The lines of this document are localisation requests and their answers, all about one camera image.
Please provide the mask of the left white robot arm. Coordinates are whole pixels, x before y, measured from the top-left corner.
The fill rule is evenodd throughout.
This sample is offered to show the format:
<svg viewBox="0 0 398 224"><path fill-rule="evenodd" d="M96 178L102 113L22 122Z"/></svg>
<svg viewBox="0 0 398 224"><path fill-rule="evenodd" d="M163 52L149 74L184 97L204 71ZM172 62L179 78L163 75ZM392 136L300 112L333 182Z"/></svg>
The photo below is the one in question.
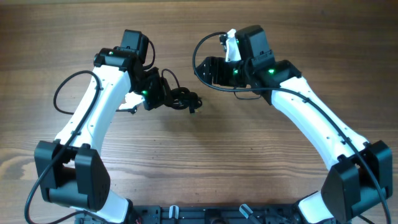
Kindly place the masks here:
<svg viewBox="0 0 398 224"><path fill-rule="evenodd" d="M169 88L153 65L146 65L152 42L125 30L121 44L94 58L91 83L68 124L34 151L38 179L32 187L46 202L73 209L83 222L133 223L132 202L114 193L101 160L105 134L117 112L152 110L169 98Z"/></svg>

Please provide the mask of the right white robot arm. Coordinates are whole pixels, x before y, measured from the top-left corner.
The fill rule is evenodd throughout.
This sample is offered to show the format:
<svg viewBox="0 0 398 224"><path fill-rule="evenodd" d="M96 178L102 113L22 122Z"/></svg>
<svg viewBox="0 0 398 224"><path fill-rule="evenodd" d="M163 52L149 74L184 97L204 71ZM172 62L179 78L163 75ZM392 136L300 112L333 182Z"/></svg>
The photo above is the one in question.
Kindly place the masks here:
<svg viewBox="0 0 398 224"><path fill-rule="evenodd" d="M328 175L322 188L296 202L294 223L347 223L376 205L391 213L392 151L353 131L310 88L290 61L278 61L259 25L218 32L224 57L192 65L206 86L224 92L251 92L286 115L317 150Z"/></svg>

